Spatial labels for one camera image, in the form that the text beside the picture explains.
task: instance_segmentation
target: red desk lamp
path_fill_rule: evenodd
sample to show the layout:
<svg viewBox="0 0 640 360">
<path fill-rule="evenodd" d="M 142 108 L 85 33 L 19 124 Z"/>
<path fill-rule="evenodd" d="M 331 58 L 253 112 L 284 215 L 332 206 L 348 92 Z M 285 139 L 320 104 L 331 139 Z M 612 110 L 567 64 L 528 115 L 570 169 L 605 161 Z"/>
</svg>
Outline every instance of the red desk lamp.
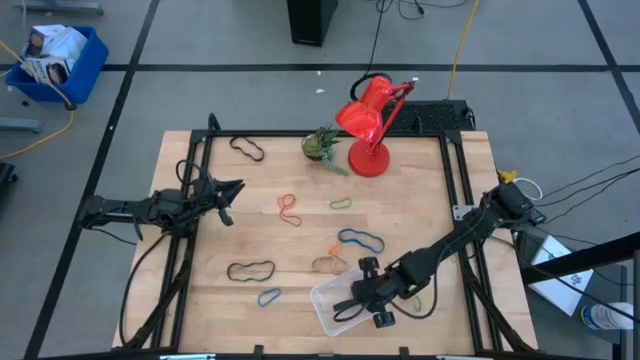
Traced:
<svg viewBox="0 0 640 360">
<path fill-rule="evenodd" d="M 373 79 L 362 98 L 358 99 L 355 97 L 355 88 L 367 78 Z M 360 176 L 373 177 L 387 170 L 390 155 L 382 139 L 413 87 L 414 82 L 393 86 L 386 74 L 371 74 L 363 77 L 351 88 L 351 98 L 354 101 L 336 114 L 336 121 L 346 132 L 360 139 L 349 149 L 349 166 L 353 172 Z M 391 101 L 396 101 L 396 106 L 383 123 L 382 108 Z"/>
</svg>

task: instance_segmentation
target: plant pot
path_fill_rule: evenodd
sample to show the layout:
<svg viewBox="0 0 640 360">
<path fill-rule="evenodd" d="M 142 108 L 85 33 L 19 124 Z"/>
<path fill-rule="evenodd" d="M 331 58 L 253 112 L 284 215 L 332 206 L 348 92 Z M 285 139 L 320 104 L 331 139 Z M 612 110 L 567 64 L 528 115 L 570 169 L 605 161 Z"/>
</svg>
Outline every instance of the plant pot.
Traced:
<svg viewBox="0 0 640 360">
<path fill-rule="evenodd" d="M 306 151 L 304 151 L 304 141 L 305 141 L 308 137 L 310 137 L 310 136 L 313 136 L 313 134 L 311 134 L 311 135 L 307 135 L 307 136 L 305 136 L 305 137 L 303 137 L 303 138 L 302 138 L 302 142 L 300 143 L 300 144 L 301 144 L 301 147 L 302 147 L 302 153 L 303 153 L 306 157 L 308 157 L 310 160 L 313 160 L 313 161 L 320 161 L 320 160 L 322 160 L 322 157 L 321 157 L 320 155 L 310 155 L 310 154 L 307 154 L 307 152 L 306 152 Z"/>
</svg>

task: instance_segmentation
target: potted plant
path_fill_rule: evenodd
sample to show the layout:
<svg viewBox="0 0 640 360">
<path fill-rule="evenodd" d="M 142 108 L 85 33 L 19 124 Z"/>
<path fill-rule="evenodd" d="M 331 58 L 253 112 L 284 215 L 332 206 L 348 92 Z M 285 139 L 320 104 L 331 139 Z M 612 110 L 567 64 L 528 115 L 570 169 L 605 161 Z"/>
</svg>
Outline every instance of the potted plant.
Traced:
<svg viewBox="0 0 640 360">
<path fill-rule="evenodd" d="M 336 174 L 346 176 L 349 173 L 333 163 L 335 152 L 331 146 L 340 142 L 335 139 L 336 135 L 338 130 L 331 130 L 331 125 L 322 126 L 302 139 L 302 152 L 311 160 L 322 160 L 324 166 Z"/>
</svg>

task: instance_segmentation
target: yellow cable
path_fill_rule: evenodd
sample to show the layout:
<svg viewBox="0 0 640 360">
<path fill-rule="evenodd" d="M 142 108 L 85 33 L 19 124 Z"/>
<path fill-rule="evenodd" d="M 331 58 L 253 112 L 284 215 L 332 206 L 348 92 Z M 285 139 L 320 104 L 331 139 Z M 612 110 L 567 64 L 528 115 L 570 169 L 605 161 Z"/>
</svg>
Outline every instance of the yellow cable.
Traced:
<svg viewBox="0 0 640 360">
<path fill-rule="evenodd" d="M 37 75 L 37 73 L 36 73 L 36 72 L 33 70 L 33 68 L 31 67 L 31 65 L 30 65 L 29 63 L 26 63 L 24 60 L 22 60 L 22 59 L 18 56 L 18 54 L 16 54 L 15 52 L 13 52 L 13 50 L 11 50 L 11 49 L 10 49 L 10 48 L 9 48 L 9 47 L 4 43 L 4 41 L 1 41 L 1 40 L 0 40 L 0 46 L 2 46 L 5 50 L 7 50 L 7 51 L 9 52 L 9 54 L 11 54 L 11 56 L 13 56 L 14 58 L 16 58 L 20 63 L 22 63 L 22 64 L 24 64 L 25 66 L 27 66 L 27 67 L 29 68 L 29 70 L 31 71 L 31 74 L 33 74 L 33 76 L 36 76 L 36 77 L 38 76 L 38 75 Z M 58 93 L 58 95 L 60 95 L 60 96 L 62 97 L 62 99 L 64 99 L 64 102 L 65 102 L 67 105 L 71 106 L 71 101 L 69 101 L 69 98 L 67 98 L 67 97 L 62 93 L 62 91 L 60 91 L 60 89 L 58 89 L 57 87 L 55 87 L 55 86 L 51 83 L 51 81 L 49 81 L 49 79 L 46 79 L 46 78 L 44 78 L 44 79 L 43 79 L 43 78 L 40 78 L 40 80 L 41 80 L 42 82 L 44 82 L 45 84 L 49 85 L 49 87 L 51 87 L 51 88 L 52 88 L 56 93 Z M 47 141 L 49 141 L 49 140 L 53 139 L 54 137 L 56 137 L 56 136 L 58 136 L 58 135 L 62 134 L 63 132 L 65 132 L 65 131 L 69 130 L 69 128 L 70 128 L 70 127 L 71 127 L 71 125 L 73 124 L 73 119 L 74 119 L 74 118 L 75 118 L 75 110 L 71 110 L 71 111 L 69 112 L 69 121 L 67 122 L 67 125 L 65 125 L 62 129 L 60 129 L 60 130 L 58 130 L 58 131 L 54 132 L 53 134 L 51 134 L 51 135 L 49 135 L 49 136 L 47 136 L 47 137 L 44 137 L 44 138 L 42 138 L 42 139 L 40 139 L 40 140 L 38 140 L 38 141 L 34 142 L 33 144 L 31 144 L 31 145 L 27 146 L 27 147 L 26 147 L 26 148 L 24 148 L 24 149 L 21 149 L 21 150 L 18 150 L 18 151 L 14 151 L 14 152 L 12 152 L 12 153 L 10 153 L 10 154 L 7 154 L 7 155 L 2 155 L 2 156 L 0 156 L 0 161 L 1 161 L 1 160 L 8 159 L 8 158 L 10 158 L 10 157 L 14 157 L 14 156 L 16 156 L 16 155 L 20 155 L 20 154 L 26 153 L 27 151 L 29 151 L 29 150 L 33 149 L 34 147 L 36 147 L 36 146 L 38 146 L 38 145 L 41 145 L 41 144 L 43 144 L 43 143 L 45 143 L 45 142 L 47 142 Z"/>
<path fill-rule="evenodd" d="M 469 29 L 471 28 L 471 22 L 473 21 L 473 16 L 476 14 L 476 8 L 478 7 L 478 2 L 480 2 L 480 0 L 473 1 L 471 14 L 469 14 L 469 18 L 467 19 L 467 25 L 464 27 L 464 32 L 462 33 L 462 37 L 460 37 L 460 42 L 458 43 L 458 49 L 456 50 L 456 58 L 453 60 L 453 69 L 451 69 L 451 80 L 449 81 L 449 92 L 447 93 L 447 100 L 451 99 L 451 95 L 453 95 L 453 84 L 455 84 L 456 82 L 456 68 L 458 67 L 458 59 L 460 58 L 460 52 L 462 51 L 464 42 L 467 39 L 467 33 L 469 33 Z"/>
</svg>

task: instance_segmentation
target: lamp shade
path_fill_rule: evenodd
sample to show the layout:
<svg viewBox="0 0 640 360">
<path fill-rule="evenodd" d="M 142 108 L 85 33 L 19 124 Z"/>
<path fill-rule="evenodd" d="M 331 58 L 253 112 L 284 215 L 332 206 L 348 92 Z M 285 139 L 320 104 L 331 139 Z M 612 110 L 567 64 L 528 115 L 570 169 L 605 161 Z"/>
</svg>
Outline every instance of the lamp shade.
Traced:
<svg viewBox="0 0 640 360">
<path fill-rule="evenodd" d="M 389 79 L 376 76 L 360 100 L 345 105 L 337 114 L 336 122 L 346 132 L 368 143 L 373 143 L 382 132 L 382 108 L 392 93 Z"/>
</svg>

